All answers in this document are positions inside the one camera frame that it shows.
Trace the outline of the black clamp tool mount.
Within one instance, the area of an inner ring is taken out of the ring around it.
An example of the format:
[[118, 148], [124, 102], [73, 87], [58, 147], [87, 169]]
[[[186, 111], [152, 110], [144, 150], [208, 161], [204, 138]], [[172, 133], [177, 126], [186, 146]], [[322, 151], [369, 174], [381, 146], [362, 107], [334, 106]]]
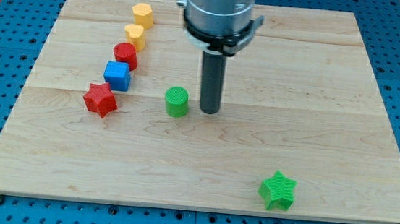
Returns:
[[255, 33], [264, 23], [264, 16], [261, 15], [255, 20], [250, 20], [248, 25], [231, 35], [210, 35], [196, 28], [186, 14], [184, 15], [184, 32], [187, 39], [201, 51], [213, 55], [234, 56], [253, 40]]

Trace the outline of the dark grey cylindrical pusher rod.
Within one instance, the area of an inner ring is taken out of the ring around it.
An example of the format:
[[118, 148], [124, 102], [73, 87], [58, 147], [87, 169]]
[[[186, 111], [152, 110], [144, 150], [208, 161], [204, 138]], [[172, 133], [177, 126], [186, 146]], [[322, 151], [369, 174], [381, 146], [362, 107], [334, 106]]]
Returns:
[[226, 58], [203, 52], [202, 79], [200, 87], [200, 109], [206, 114], [215, 114], [220, 110]]

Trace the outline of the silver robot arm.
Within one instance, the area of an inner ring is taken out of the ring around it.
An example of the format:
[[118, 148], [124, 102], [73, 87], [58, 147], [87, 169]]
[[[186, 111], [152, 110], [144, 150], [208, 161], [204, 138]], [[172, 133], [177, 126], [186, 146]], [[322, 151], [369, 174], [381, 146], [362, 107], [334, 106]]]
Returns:
[[184, 31], [202, 51], [200, 109], [218, 113], [223, 97], [226, 60], [253, 40], [264, 17], [252, 18], [255, 0], [176, 0], [183, 8]]

